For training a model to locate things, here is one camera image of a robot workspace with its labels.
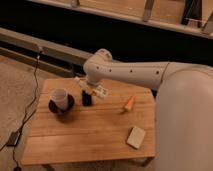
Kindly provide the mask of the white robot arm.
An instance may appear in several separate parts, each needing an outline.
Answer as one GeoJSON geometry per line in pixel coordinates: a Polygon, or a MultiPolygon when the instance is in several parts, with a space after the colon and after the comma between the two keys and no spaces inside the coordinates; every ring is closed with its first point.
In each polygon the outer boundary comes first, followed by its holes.
{"type": "Polygon", "coordinates": [[[120,62],[100,49],[83,69],[89,85],[111,79],[157,92],[155,171],[213,171],[213,67],[120,62]]]}

